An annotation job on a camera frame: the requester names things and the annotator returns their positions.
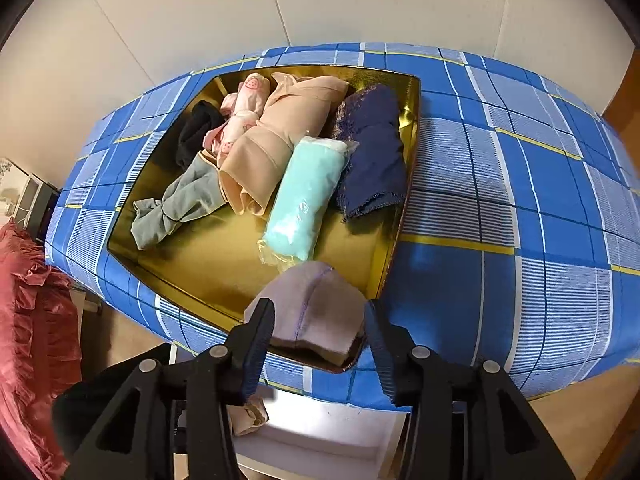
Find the wooden floor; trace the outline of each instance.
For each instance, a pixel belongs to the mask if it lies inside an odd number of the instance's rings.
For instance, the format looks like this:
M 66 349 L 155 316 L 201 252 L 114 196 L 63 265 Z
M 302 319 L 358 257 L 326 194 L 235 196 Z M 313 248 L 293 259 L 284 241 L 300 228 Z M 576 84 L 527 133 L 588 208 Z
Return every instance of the wooden floor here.
M 82 319 L 86 377 L 160 344 L 161 339 L 105 307 Z M 622 365 L 598 377 L 532 401 L 578 480 L 585 478 L 640 388 L 640 366 Z M 250 480 L 264 479 L 251 476 Z

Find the blue plaid bed sheet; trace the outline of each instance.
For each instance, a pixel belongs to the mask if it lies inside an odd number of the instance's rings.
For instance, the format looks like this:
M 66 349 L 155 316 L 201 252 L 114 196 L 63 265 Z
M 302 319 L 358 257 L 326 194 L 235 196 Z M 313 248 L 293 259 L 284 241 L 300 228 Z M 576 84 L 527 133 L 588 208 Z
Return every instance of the blue plaid bed sheet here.
M 106 250 L 118 212 L 181 110 L 220 73 L 335 64 L 421 81 L 408 209 L 383 291 L 391 321 L 464 364 L 493 359 L 527 397 L 640 359 L 640 181 L 617 133 L 520 67 L 443 48 L 271 48 L 154 88 L 98 121 L 58 201 L 49 263 L 162 338 L 201 352 L 220 330 L 151 291 Z M 330 374 L 268 354 L 262 380 L 392 410 L 367 348 Z

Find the lavender cloth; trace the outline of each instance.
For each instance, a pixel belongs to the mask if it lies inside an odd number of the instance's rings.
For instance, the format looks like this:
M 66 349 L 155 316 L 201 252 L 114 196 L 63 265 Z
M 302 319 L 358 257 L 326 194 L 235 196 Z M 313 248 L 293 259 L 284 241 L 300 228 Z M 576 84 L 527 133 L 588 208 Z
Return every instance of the lavender cloth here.
M 324 262 L 303 262 L 272 280 L 246 308 L 244 322 L 260 298 L 275 307 L 274 346 L 306 348 L 340 366 L 362 330 L 365 297 Z
M 383 84 L 350 95 L 338 107 L 332 137 L 359 142 L 334 194 L 345 221 L 404 203 L 407 176 L 398 114 L 396 94 Z

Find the plastic bag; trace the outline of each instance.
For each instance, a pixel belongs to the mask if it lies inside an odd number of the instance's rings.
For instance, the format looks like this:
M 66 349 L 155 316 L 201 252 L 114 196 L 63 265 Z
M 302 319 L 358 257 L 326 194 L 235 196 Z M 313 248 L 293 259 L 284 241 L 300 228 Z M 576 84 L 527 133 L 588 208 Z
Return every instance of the plastic bag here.
M 262 263 L 282 272 L 313 255 L 322 216 L 356 147 L 357 142 L 313 137 L 300 140 L 258 241 Z

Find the white wall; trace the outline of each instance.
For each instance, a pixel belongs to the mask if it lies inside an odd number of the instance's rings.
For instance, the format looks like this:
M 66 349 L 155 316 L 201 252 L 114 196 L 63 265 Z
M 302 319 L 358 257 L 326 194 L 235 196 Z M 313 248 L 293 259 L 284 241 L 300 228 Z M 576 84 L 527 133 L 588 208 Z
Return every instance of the white wall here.
M 36 0 L 0 52 L 0 154 L 60 186 L 93 122 L 270 46 L 388 41 L 496 57 L 596 110 L 633 44 L 603 0 Z

